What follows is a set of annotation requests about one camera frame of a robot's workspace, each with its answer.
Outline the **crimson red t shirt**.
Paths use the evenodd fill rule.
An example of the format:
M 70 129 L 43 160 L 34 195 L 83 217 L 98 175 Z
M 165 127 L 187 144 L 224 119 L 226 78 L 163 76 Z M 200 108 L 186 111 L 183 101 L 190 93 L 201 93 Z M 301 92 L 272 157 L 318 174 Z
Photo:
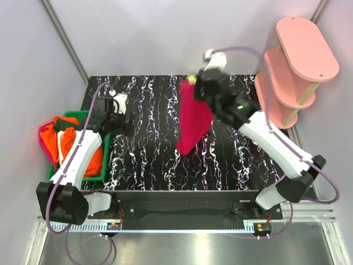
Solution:
M 210 131 L 213 113 L 206 102 L 194 99 L 194 85 L 183 80 L 180 84 L 180 139 L 175 144 L 186 156 Z

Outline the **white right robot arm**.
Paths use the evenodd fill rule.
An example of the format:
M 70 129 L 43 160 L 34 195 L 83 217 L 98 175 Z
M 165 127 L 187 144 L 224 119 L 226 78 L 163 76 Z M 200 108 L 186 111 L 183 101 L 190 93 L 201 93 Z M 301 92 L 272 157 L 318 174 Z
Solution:
M 326 163 L 295 145 L 274 124 L 256 102 L 237 96 L 222 82 L 226 74 L 217 68 L 201 69 L 194 87 L 196 100 L 207 104 L 217 119 L 250 138 L 282 169 L 284 176 L 262 189 L 250 205 L 253 217 L 262 219 L 283 202 L 298 203 Z

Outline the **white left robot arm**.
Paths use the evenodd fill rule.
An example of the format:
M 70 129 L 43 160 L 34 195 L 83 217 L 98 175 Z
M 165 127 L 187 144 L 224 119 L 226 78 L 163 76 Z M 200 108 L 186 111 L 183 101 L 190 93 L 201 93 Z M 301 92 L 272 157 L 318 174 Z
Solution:
M 81 193 L 81 184 L 94 153 L 107 136 L 132 136 L 135 114 L 126 94 L 97 98 L 93 109 L 80 120 L 80 130 L 64 162 L 49 182 L 37 186 L 36 195 L 46 221 L 81 225 L 90 215 L 101 212 L 112 219 L 119 205 L 107 192 Z

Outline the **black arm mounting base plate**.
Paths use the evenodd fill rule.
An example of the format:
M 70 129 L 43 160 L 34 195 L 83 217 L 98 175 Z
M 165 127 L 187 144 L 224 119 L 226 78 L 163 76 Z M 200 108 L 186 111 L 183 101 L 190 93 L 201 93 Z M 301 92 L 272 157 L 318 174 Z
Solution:
M 238 220 L 280 220 L 282 212 L 277 204 L 264 210 L 255 203 L 258 191 L 114 191 L 113 208 L 89 214 L 93 218 L 124 220 L 145 215 L 223 215 Z

